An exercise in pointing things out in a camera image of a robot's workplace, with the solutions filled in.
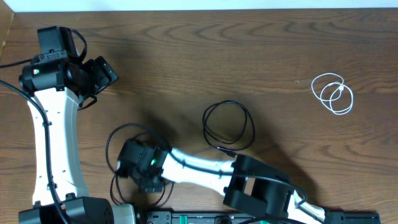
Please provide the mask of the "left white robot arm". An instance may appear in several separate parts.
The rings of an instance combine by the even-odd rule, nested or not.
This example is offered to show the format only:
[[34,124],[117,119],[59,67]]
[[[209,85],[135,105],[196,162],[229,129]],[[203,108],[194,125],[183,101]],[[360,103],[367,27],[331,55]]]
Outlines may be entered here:
[[103,57],[78,52],[78,31],[53,26],[37,32],[41,53],[19,77],[35,131],[36,181],[33,207],[20,223],[134,223],[131,205],[91,197],[80,166],[77,113],[118,76]]

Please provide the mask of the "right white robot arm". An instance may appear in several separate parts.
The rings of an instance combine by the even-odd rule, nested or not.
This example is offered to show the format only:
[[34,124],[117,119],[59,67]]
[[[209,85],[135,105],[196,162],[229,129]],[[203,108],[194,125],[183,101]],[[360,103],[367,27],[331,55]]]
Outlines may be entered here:
[[287,174],[242,154],[232,161],[214,161],[175,147],[128,139],[119,153],[116,174],[132,178],[145,192],[160,191],[166,181],[200,185],[218,192],[225,205],[268,222],[326,220],[326,211],[309,204]]

